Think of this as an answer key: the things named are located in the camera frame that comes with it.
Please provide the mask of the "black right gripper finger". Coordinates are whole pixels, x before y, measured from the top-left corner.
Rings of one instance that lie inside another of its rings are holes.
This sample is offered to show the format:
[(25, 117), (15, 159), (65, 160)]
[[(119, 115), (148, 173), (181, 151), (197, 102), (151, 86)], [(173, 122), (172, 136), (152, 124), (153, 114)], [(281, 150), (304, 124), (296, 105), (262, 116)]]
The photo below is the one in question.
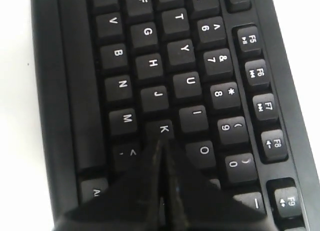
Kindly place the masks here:
[(255, 211), (211, 183), (172, 140), (163, 143), (163, 174), (173, 230), (269, 230), (266, 214)]

